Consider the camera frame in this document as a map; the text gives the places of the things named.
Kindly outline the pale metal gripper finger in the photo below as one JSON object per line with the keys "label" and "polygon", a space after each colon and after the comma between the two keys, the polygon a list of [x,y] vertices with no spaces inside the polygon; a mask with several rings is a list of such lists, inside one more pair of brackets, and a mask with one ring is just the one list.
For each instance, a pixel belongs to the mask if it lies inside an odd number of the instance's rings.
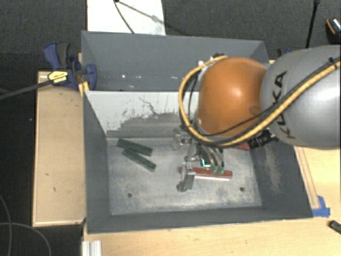
{"label": "pale metal gripper finger", "polygon": [[173,150],[180,150],[182,146],[189,145],[192,143],[192,137],[186,130],[183,130],[181,128],[175,128],[173,132],[174,132],[172,138]]}
{"label": "pale metal gripper finger", "polygon": [[180,180],[177,185],[177,190],[179,192],[185,192],[189,189],[192,189],[196,177],[196,173],[193,170],[192,165],[183,164],[178,171],[180,174]]}

